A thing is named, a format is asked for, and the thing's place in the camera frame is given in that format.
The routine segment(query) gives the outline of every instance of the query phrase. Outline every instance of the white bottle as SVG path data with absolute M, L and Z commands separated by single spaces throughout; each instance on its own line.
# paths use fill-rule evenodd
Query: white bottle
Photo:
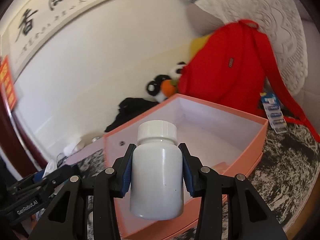
M 168 220 L 183 212 L 182 153 L 177 128 L 153 120 L 138 128 L 133 152 L 130 212 L 148 220 Z

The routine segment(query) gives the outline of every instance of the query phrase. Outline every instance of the yellow cushion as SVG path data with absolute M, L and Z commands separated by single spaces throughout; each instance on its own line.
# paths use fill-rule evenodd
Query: yellow cushion
M 197 54 L 197 52 L 204 47 L 204 45 L 207 43 L 210 36 L 211 34 L 200 37 L 200 38 L 195 38 L 191 41 L 190 47 L 189 47 L 190 60 L 193 59 L 193 57 Z

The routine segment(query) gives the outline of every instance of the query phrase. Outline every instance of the backpack strap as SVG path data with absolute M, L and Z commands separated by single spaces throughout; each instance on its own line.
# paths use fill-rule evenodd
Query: backpack strap
M 268 37 L 255 29 L 252 29 L 252 33 L 257 46 L 257 52 L 260 57 L 261 65 L 263 67 L 264 73 L 266 74 L 270 82 L 272 89 L 274 90 L 275 94 L 280 99 L 280 101 L 299 120 L 290 117 L 285 117 L 284 119 L 290 123 L 305 125 L 309 129 L 310 133 L 312 134 L 316 142 L 320 143 L 320 135 L 316 132 L 315 128 L 307 119 L 302 108 L 292 98 L 282 81 Z

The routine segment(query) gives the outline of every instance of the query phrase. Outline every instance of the bottle neck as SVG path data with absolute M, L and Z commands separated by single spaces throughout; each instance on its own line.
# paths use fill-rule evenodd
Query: bottle neck
M 139 145 L 144 144 L 144 143 L 150 143 L 150 142 L 163 142 L 163 143 L 168 143 L 168 144 L 173 144 L 175 145 L 174 141 L 168 139 L 168 138 L 163 138 L 163 137 L 155 137 L 155 138 L 147 138 L 143 139 L 139 142 Z

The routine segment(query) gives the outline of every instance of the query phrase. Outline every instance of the panda plush toy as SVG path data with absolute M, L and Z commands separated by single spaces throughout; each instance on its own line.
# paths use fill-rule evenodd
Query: panda plush toy
M 179 62 L 169 71 L 169 75 L 156 76 L 146 86 L 148 94 L 159 103 L 174 95 L 177 92 L 176 85 L 181 76 L 181 70 L 185 65 L 186 63 Z

